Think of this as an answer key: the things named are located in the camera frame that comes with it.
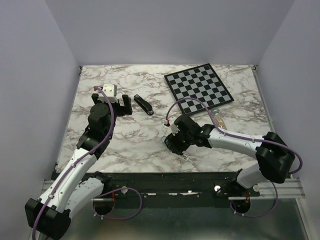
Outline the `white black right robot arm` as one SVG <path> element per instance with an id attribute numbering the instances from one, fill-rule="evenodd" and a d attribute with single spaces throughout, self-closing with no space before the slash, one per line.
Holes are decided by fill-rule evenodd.
<path id="1" fill-rule="evenodd" d="M 249 156 L 257 163 L 236 172 L 230 191 L 241 196 L 256 184 L 285 182 L 295 160 L 292 150 L 274 132 L 245 135 L 220 129 L 213 124 L 198 125 L 188 115 L 179 116 L 170 125 L 171 133 L 162 142 L 173 154 L 183 156 L 192 145 L 209 149 L 225 149 Z"/>

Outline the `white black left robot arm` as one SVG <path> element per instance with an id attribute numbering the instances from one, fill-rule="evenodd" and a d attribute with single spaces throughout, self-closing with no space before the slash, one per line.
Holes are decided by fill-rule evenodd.
<path id="1" fill-rule="evenodd" d="M 117 98 L 106 101 L 97 93 L 92 94 L 94 105 L 87 118 L 88 125 L 78 140 L 69 162 L 52 185 L 38 198 L 25 204 L 32 239 L 37 233 L 53 240 L 61 239 L 67 232 L 72 218 L 96 195 L 107 197 L 111 185 L 105 180 L 90 178 L 80 186 L 86 172 L 96 163 L 112 139 L 117 117 L 133 113 L 131 98 L 122 95 L 123 105 Z"/>

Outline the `black stapler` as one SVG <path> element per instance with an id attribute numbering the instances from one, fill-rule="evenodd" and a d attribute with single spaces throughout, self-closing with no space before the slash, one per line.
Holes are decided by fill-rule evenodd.
<path id="1" fill-rule="evenodd" d="M 152 116 L 154 114 L 151 104 L 144 100 L 141 96 L 135 94 L 133 99 L 147 115 Z"/>

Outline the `light blue mini stapler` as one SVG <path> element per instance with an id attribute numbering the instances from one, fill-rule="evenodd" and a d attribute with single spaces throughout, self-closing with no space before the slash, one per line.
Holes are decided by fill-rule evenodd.
<path id="1" fill-rule="evenodd" d="M 174 146 L 172 141 L 169 139 L 168 136 L 164 136 L 161 139 L 162 144 L 164 145 L 165 149 L 175 157 L 182 159 L 182 160 L 188 160 L 189 156 L 183 153 L 182 151 L 179 151 L 179 149 Z"/>

